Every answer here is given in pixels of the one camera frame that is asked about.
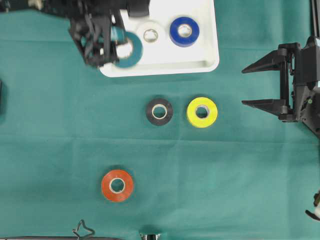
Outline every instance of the white tray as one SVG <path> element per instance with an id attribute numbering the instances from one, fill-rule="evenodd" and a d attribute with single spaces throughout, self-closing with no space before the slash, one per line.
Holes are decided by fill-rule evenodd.
<path id="1" fill-rule="evenodd" d="M 125 28 L 138 35 L 143 44 L 143 55 L 137 65 L 119 68 L 105 64 L 100 71 L 107 77 L 130 77 L 162 74 L 211 72 L 219 65 L 219 49 L 213 0 L 151 0 L 150 15 L 130 18 L 122 11 Z M 178 17 L 194 19 L 200 35 L 194 45 L 179 47 L 170 39 L 170 25 Z M 156 42 L 144 40 L 145 28 L 149 23 L 160 26 Z"/>

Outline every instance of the black tape roll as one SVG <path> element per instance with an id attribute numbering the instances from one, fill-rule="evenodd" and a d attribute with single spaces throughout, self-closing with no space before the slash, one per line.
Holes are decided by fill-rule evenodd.
<path id="1" fill-rule="evenodd" d="M 154 110 L 156 108 L 164 108 L 165 114 L 163 117 L 156 117 L 154 114 Z M 151 102 L 148 103 L 145 109 L 146 118 L 156 126 L 163 126 L 166 125 L 174 115 L 174 109 L 170 102 L 162 98 L 153 99 Z"/>

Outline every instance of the black mechanical part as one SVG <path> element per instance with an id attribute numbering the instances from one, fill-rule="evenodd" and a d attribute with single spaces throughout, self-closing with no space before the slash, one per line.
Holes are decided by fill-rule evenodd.
<path id="1" fill-rule="evenodd" d="M 280 71 L 280 99 L 242 103 L 276 115 L 286 123 L 302 122 L 320 138 L 320 38 L 310 36 L 302 49 L 299 43 L 281 44 L 242 73 L 263 71 Z M 293 107 L 289 104 L 289 74 L 293 76 Z"/>
<path id="2" fill-rule="evenodd" d="M 320 0 L 311 0 L 312 8 L 312 33 L 315 37 L 320 37 Z"/>
<path id="3" fill-rule="evenodd" d="M 156 108 L 163 108 L 165 110 L 165 114 L 162 117 L 157 117 L 154 114 Z M 148 103 L 145 109 L 146 118 L 150 123 L 156 126 L 163 126 L 170 122 L 172 116 L 174 115 L 174 109 L 170 102 L 163 98 L 153 99 Z"/>
<path id="4" fill-rule="evenodd" d="M 0 0 L 0 12 L 33 9 L 70 20 L 69 33 L 84 62 L 93 67 L 117 62 L 111 28 L 126 31 L 120 10 L 129 17 L 149 15 L 150 0 Z"/>
<path id="5" fill-rule="evenodd" d="M 313 198 L 314 198 L 313 205 L 314 205 L 314 207 L 317 208 L 317 207 L 319 206 L 319 203 L 320 203 L 320 191 L 318 191 L 318 192 L 313 196 Z M 316 214 L 310 212 L 309 210 L 305 210 L 305 213 L 306 213 L 310 218 L 312 218 L 313 220 L 320 221 L 320 218 L 319 218 Z"/>
<path id="6" fill-rule="evenodd" d="M 87 232 L 89 232 L 87 235 L 85 236 L 80 236 L 78 234 L 80 227 L 83 227 L 84 230 L 86 230 Z M 89 228 L 86 226 L 86 223 L 83 219 L 80 220 L 80 222 L 78 223 L 78 225 L 76 226 L 75 229 L 72 230 L 73 234 L 76 235 L 77 240 L 87 240 L 91 237 L 93 237 L 95 235 L 95 230 L 93 230 L 92 228 Z"/>
<path id="7" fill-rule="evenodd" d="M 158 240 L 160 237 L 160 234 L 140 234 L 141 240 Z"/>
<path id="8" fill-rule="evenodd" d="M 80 236 L 79 229 L 83 227 L 84 230 L 89 232 L 87 235 Z M 114 237 L 94 237 L 95 231 L 86 226 L 84 220 L 80 220 L 76 228 L 72 230 L 75 236 L 22 236 L 22 237 L 3 237 L 0 240 L 122 240 Z"/>

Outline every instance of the teal tape roll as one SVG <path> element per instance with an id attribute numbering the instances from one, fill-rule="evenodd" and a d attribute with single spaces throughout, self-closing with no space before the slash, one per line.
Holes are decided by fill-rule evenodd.
<path id="1" fill-rule="evenodd" d="M 125 38 L 125 31 L 121 29 L 120 27 L 117 26 L 112 26 L 111 27 L 111 41 L 112 42 L 118 42 L 120 44 L 124 43 L 126 38 Z"/>
<path id="2" fill-rule="evenodd" d="M 136 65 L 143 53 L 142 42 L 137 35 L 132 32 L 125 32 L 124 36 L 132 42 L 133 50 L 132 54 L 126 58 L 120 58 L 119 62 L 115 63 L 118 68 L 130 68 Z"/>

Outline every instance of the white tape roll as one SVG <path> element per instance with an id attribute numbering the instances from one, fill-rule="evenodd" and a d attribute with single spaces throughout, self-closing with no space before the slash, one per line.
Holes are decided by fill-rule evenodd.
<path id="1" fill-rule="evenodd" d="M 166 39 L 165 28 L 155 21 L 146 21 L 140 24 L 136 34 L 144 46 L 161 44 Z"/>

